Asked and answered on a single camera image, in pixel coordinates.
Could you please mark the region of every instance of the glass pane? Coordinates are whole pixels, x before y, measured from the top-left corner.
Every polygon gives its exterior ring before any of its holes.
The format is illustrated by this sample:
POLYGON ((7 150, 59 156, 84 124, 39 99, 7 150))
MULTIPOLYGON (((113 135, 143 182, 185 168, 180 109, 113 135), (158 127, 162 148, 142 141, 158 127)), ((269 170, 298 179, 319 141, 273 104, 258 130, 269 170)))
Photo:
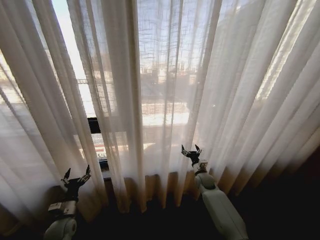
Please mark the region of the glass pane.
POLYGON ((66 0, 52 0, 55 15, 59 22, 67 52, 70 56, 71 64, 78 82, 84 110, 88 118, 95 118, 95 110, 90 95, 85 71, 76 44, 75 34, 72 27, 68 5, 66 0))
POLYGON ((93 139, 93 144, 94 144, 94 148, 95 148, 98 160, 106 159, 107 158, 106 148, 105 148, 101 133, 91 134, 91 137, 93 139))

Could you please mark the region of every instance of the dark floor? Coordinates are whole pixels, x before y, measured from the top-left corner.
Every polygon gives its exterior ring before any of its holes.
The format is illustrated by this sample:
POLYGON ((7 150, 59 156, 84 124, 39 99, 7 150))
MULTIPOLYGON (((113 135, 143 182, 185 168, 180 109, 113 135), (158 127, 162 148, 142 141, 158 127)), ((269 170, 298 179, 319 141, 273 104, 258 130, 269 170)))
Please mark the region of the dark floor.
POLYGON ((260 188, 231 201, 244 219, 251 240, 320 239, 318 184, 260 188))
POLYGON ((149 201, 144 213, 134 207, 129 214, 121 214, 114 208, 108 208, 90 225, 79 220, 74 239, 98 239, 108 233, 120 239, 128 236, 138 239, 190 239, 199 237, 200 233, 216 240, 222 239, 202 200, 194 201, 191 197, 184 196, 180 207, 175 207, 173 202, 169 198, 167 208, 162 209, 157 201, 149 201))

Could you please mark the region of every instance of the white curtain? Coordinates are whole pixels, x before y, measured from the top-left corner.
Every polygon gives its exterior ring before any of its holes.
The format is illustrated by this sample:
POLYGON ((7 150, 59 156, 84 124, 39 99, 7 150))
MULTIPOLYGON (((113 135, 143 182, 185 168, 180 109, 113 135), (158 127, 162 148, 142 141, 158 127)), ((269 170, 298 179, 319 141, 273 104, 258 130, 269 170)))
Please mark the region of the white curtain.
POLYGON ((69 168, 75 178, 91 167, 78 203, 87 220, 107 203, 57 22, 50 2, 0 1, 0 204, 25 224, 44 219, 69 168))
POLYGON ((197 196, 181 144, 227 193, 319 145, 319 1, 67 2, 120 208, 197 196))
MULTIPOLYGON (((294 173, 319 146, 319 0, 67 6, 120 211, 199 195, 181 144, 199 145, 235 194, 294 173)), ((92 167, 79 202, 88 219, 107 202, 60 28, 50 1, 0 2, 0 204, 19 219, 37 217, 44 203, 31 196, 69 167, 75 176, 92 167)))

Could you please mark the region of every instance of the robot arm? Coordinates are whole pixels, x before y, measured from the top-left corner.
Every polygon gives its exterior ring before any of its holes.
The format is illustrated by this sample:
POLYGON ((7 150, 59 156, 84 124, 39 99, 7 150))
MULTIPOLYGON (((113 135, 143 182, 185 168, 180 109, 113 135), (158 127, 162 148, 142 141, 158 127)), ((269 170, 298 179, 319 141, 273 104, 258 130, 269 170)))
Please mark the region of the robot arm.
POLYGON ((215 227, 227 240, 248 240, 246 224, 228 199, 227 195, 215 184, 214 178, 207 172, 205 160, 200 160, 202 150, 186 151, 182 145, 181 153, 192 161, 195 184, 202 194, 202 199, 215 227))
POLYGON ((79 188, 84 185, 90 175, 90 167, 86 168, 85 175, 78 178, 69 179, 71 169, 65 173, 61 181, 67 188, 65 200, 53 203, 48 211, 55 214, 57 220, 54 221, 44 233, 44 240, 71 240, 76 233, 77 222, 75 220, 76 203, 78 201, 79 188))

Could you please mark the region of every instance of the curtain fold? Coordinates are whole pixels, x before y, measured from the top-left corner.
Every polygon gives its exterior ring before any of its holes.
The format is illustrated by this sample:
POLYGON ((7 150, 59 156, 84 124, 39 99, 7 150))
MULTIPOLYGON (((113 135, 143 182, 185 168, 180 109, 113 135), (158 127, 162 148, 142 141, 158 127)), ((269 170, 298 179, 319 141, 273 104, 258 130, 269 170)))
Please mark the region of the curtain fold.
POLYGON ((92 180, 80 189, 78 206, 83 216, 91 220, 107 203, 107 195, 58 23, 52 6, 49 4, 45 9, 42 4, 0 3, 0 44, 5 59, 1 67, 6 68, 1 75, 4 99, 1 106, 6 117, 1 125, 11 126, 8 128, 11 134, 5 129, 1 132, 5 143, 1 147, 1 183, 7 184, 1 191, 6 193, 1 195, 4 197, 1 204, 25 224, 31 222, 27 217, 41 220, 51 203, 46 191, 61 184, 68 168, 71 177, 80 177, 90 164, 92 180), (40 20, 41 25, 37 26, 39 22, 34 20, 40 20), (51 66, 50 59, 56 68, 51 66), (14 82, 12 88, 20 89, 21 94, 9 96, 12 91, 6 90, 5 81, 14 82))
POLYGON ((68 7, 124 211, 130 200, 144 210, 153 196, 165 207, 168 193, 177 205, 183 193, 199 195, 181 144, 199 144, 219 186, 239 193, 281 174, 319 127, 318 72, 308 66, 318 1, 68 7))
POLYGON ((199 196, 181 144, 200 146, 233 194, 293 174, 319 146, 319 0, 53 3, 0 1, 0 204, 19 221, 45 217, 69 167, 78 177, 91 166, 87 220, 108 203, 82 70, 121 212, 199 196))

